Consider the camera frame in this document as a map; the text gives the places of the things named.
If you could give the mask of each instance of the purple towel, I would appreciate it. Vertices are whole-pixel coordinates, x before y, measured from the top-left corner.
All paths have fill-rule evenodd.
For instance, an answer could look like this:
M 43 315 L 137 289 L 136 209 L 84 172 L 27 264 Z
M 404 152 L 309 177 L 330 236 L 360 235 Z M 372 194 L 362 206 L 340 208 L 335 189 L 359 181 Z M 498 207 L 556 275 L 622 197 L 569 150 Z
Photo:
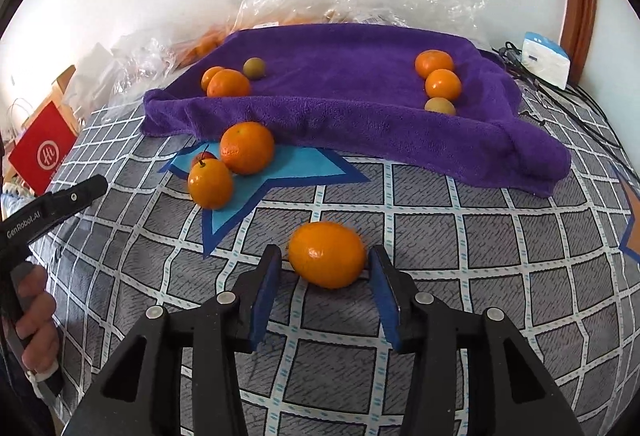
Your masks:
M 456 64 L 463 84 L 456 117 L 424 111 L 414 60 L 430 49 L 449 52 Z M 242 70 L 250 57 L 267 64 L 252 96 L 203 96 L 207 68 Z M 142 132 L 219 140 L 229 126 L 257 121 L 279 143 L 380 156 L 476 187 L 550 196 L 570 155 L 517 116 L 521 98 L 511 77 L 463 38 L 380 25 L 278 26 L 237 32 L 165 90 L 148 91 Z

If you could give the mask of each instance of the gray plaid bedspread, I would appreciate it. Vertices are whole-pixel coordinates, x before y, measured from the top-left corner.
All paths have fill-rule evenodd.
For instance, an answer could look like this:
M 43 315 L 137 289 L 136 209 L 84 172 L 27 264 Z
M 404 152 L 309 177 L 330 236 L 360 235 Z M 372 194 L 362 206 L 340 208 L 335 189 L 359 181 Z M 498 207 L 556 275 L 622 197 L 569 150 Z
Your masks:
M 36 243 L 64 333 L 63 419 L 127 331 L 154 304 L 194 307 L 232 287 L 267 243 L 314 213 L 383 243 L 396 267 L 452 307 L 502 308 L 571 403 L 586 436 L 604 434 L 640 385 L 640 272 L 618 250 L 630 216 L 609 158 L 561 111 L 525 92 L 524 108 L 565 143 L 572 172 L 554 196 L 472 188 L 393 161 L 347 155 L 370 182 L 272 191 L 202 258 L 201 211 L 184 182 L 158 169 L 193 139 L 140 136 L 143 111 L 82 132 L 53 188 L 100 173 L 105 199 Z M 604 122 L 575 110 L 603 135 Z M 326 291 L 284 264 L 268 333 L 238 356 L 253 435 L 399 433 L 412 357 L 390 350 L 364 280 Z M 458 357 L 456 429 L 466 434 L 466 352 Z M 182 367 L 190 435 L 191 355 Z

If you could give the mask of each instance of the hi logo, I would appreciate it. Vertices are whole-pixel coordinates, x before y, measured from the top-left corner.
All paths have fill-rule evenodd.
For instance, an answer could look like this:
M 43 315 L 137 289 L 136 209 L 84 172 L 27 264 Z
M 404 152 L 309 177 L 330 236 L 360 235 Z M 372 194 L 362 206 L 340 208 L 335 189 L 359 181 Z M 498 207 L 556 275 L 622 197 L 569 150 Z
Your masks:
M 50 171 L 58 164 L 60 159 L 60 150 L 53 140 L 45 140 L 38 148 L 37 153 L 38 165 L 44 171 Z

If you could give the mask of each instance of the red bag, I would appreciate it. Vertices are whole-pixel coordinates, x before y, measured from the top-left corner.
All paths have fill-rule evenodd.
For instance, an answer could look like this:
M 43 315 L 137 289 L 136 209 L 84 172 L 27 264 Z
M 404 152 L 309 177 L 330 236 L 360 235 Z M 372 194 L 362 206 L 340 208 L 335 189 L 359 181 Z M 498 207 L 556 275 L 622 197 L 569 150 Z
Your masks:
M 9 162 L 38 194 L 44 194 L 66 155 L 76 143 L 76 134 L 50 102 L 20 137 Z

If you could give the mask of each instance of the small red apple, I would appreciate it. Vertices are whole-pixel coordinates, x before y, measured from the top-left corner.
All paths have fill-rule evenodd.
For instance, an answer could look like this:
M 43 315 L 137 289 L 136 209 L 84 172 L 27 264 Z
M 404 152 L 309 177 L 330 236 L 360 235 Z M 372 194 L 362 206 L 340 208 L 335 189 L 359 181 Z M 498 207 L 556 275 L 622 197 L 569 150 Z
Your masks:
M 207 158 L 216 158 L 216 155 L 214 155 L 213 153 L 209 153 L 208 151 L 203 151 L 202 153 L 198 153 L 196 156 L 193 157 L 193 160 L 191 160 L 191 167 L 196 165 L 199 161 L 206 160 Z

